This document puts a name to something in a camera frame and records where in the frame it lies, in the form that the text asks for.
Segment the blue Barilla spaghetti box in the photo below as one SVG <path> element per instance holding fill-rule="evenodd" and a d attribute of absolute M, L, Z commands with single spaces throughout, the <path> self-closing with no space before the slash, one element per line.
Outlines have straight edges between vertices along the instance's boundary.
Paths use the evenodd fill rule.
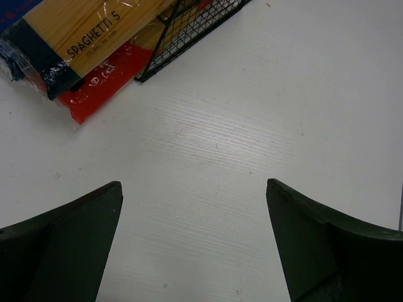
<path fill-rule="evenodd" d="M 42 0 L 1 0 L 1 26 L 20 19 Z"/>

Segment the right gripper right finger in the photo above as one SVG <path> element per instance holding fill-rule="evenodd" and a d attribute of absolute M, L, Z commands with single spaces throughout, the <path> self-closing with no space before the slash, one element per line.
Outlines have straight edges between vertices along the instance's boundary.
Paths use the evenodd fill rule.
<path fill-rule="evenodd" d="M 268 179 L 266 200 L 291 301 L 402 301 L 402 232 Z"/>

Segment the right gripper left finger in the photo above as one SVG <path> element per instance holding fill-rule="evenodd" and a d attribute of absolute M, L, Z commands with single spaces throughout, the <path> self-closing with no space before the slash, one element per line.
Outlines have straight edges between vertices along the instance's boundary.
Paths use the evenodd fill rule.
<path fill-rule="evenodd" d="M 1 229 L 1 301 L 95 301 L 123 205 L 112 181 Z"/>

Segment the dark blue la sicilia spaghetti bag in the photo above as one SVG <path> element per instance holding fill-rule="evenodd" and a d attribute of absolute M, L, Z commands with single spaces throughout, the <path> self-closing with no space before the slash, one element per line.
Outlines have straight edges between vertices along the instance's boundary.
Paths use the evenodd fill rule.
<path fill-rule="evenodd" d="M 172 1 L 42 1 L 12 24 L 4 42 L 49 100 L 68 91 Z"/>

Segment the red spaghetti bag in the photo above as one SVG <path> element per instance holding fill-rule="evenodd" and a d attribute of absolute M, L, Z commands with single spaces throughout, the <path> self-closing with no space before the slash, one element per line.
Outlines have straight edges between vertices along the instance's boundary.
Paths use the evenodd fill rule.
<path fill-rule="evenodd" d="M 88 73 L 75 92 L 66 91 L 55 100 L 66 106 L 74 121 L 83 124 L 149 62 L 157 38 L 130 40 Z"/>

